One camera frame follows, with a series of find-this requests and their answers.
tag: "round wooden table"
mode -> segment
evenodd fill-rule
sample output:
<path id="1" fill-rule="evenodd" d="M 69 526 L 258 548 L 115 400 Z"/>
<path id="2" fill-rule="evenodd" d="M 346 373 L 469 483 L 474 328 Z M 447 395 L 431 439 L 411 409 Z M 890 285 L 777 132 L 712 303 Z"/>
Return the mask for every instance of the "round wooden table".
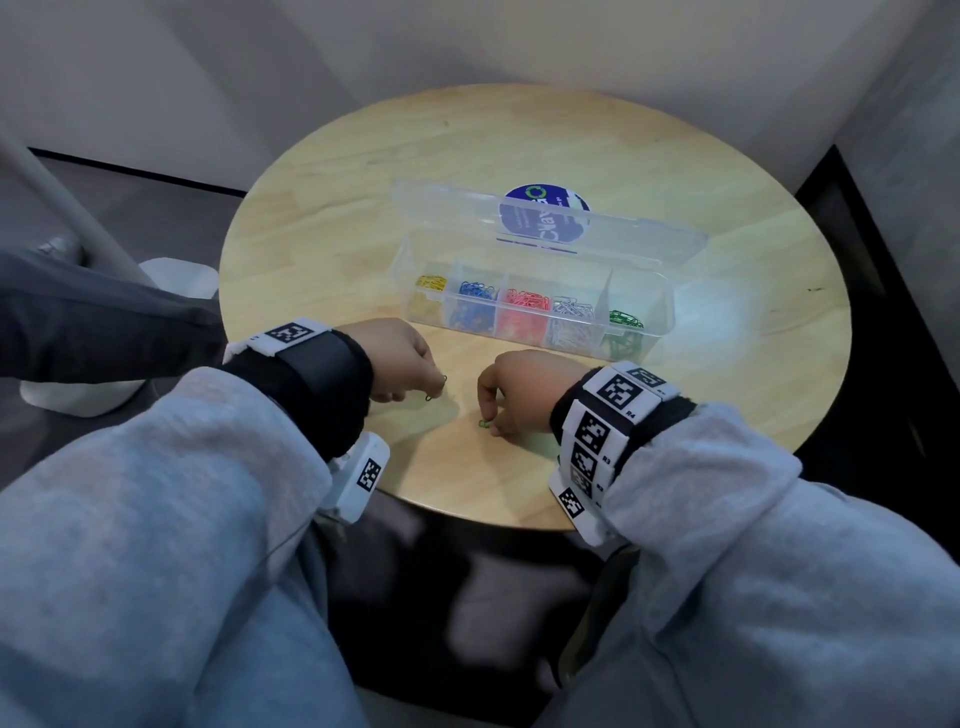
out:
<path id="1" fill-rule="evenodd" d="M 725 400 L 787 449 L 826 415 L 851 346 L 850 304 L 824 236 L 756 164 L 659 111 L 589 91 L 470 85 L 337 119 L 256 182 L 220 264 L 230 340 L 309 316 L 398 316 L 387 269 L 410 226 L 396 178 L 494 194 L 548 182 L 590 208 L 684 223 L 708 247 L 672 274 L 676 328 L 645 365 L 694 400 Z M 507 442 L 477 426 L 476 379 L 520 345 L 418 326 L 449 381 L 443 397 L 372 406 L 390 444 L 380 488 L 473 521 L 568 529 L 546 480 L 546 435 Z"/>

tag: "white wall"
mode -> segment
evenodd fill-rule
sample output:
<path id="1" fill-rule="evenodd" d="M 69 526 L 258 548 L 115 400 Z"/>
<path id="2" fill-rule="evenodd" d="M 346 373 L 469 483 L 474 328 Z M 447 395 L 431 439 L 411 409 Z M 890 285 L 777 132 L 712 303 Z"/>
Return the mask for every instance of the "white wall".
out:
<path id="1" fill-rule="evenodd" d="M 438 85 L 585 86 L 801 182 L 932 0 L 0 0 L 31 145 L 247 188 L 323 122 Z"/>

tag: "hand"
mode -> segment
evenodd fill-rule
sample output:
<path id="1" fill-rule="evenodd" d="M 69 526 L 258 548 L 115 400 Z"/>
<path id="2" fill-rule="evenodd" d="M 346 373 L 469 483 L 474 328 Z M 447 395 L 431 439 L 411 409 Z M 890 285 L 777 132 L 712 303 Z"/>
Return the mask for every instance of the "hand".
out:
<path id="1" fill-rule="evenodd" d="M 420 333 L 401 319 L 370 319 L 337 327 L 367 353 L 373 365 L 370 399 L 402 401 L 409 390 L 439 397 L 444 375 Z"/>
<path id="2" fill-rule="evenodd" d="M 477 379 L 480 414 L 492 420 L 496 437 L 515 432 L 549 432 L 550 413 L 566 390 L 580 381 L 589 367 L 547 352 L 500 354 Z M 496 391 L 504 408 L 497 414 Z"/>

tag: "clear plastic organizer box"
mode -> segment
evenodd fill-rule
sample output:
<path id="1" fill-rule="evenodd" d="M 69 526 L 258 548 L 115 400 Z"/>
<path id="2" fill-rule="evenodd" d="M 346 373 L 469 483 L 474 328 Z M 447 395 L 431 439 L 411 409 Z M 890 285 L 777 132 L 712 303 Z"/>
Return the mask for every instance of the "clear plastic organizer box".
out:
<path id="1" fill-rule="evenodd" d="M 670 332 L 663 271 L 707 245 L 652 220 L 428 182 L 396 181 L 393 198 L 416 225 L 391 266 L 410 321 L 611 361 Z"/>

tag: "blue circular sticker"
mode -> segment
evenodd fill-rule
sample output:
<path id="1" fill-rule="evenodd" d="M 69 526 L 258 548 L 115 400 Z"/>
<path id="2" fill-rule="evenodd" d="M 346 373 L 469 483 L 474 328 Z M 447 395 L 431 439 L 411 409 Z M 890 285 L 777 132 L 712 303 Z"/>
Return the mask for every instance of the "blue circular sticker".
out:
<path id="1" fill-rule="evenodd" d="M 556 184 L 524 184 L 515 187 L 504 197 L 513 197 L 527 202 L 543 203 L 544 205 L 558 205 L 571 209 L 589 210 L 587 202 L 566 187 Z M 575 215 L 557 215 L 550 210 L 537 213 L 526 207 L 513 205 L 500 206 L 500 220 L 503 226 L 515 235 L 538 237 L 555 243 L 572 243 L 584 234 L 589 225 L 586 218 L 577 218 Z"/>

